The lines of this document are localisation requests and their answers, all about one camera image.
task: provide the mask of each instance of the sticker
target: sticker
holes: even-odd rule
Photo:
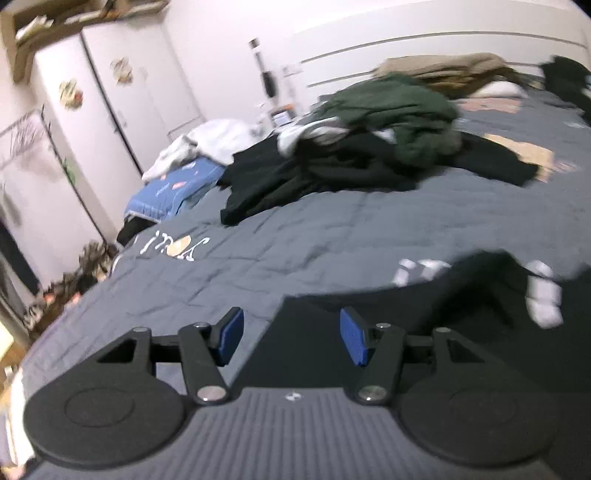
[[[129,59],[124,57],[119,60],[113,60],[111,62],[111,68],[113,69],[113,77],[117,80],[117,84],[132,83],[134,81]]]
[[[173,242],[171,245],[169,245],[166,248],[166,254],[169,257],[176,257],[177,255],[180,255],[181,252],[185,248],[187,248],[190,243],[191,243],[191,236],[190,235],[179,238],[177,241]]]
[[[76,110],[82,106],[82,90],[76,88],[74,79],[60,83],[60,103],[68,110]]]

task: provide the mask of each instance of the blue pillow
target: blue pillow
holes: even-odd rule
[[[136,193],[125,208],[125,219],[139,216],[154,222],[173,217],[194,206],[222,176],[224,167],[206,157],[152,180]]]

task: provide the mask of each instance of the white headboard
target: white headboard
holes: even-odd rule
[[[370,77],[389,57],[492,52],[521,72],[562,55],[590,64],[571,10],[516,0],[427,0],[381,8],[291,36],[303,103]]]

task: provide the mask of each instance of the blue clamp pad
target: blue clamp pad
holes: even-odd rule
[[[358,367],[367,365],[373,353],[371,347],[375,349],[375,345],[371,345],[365,321],[350,307],[340,311],[340,337],[353,363]]]
[[[224,367],[230,362],[244,333],[244,311],[232,307],[222,319],[212,327],[209,349],[216,365]]]

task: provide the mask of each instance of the tan blanket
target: tan blanket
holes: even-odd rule
[[[374,77],[398,72],[422,80],[432,89],[450,98],[475,92],[495,76],[517,81],[517,74],[498,55],[415,55],[385,60],[374,70]]]

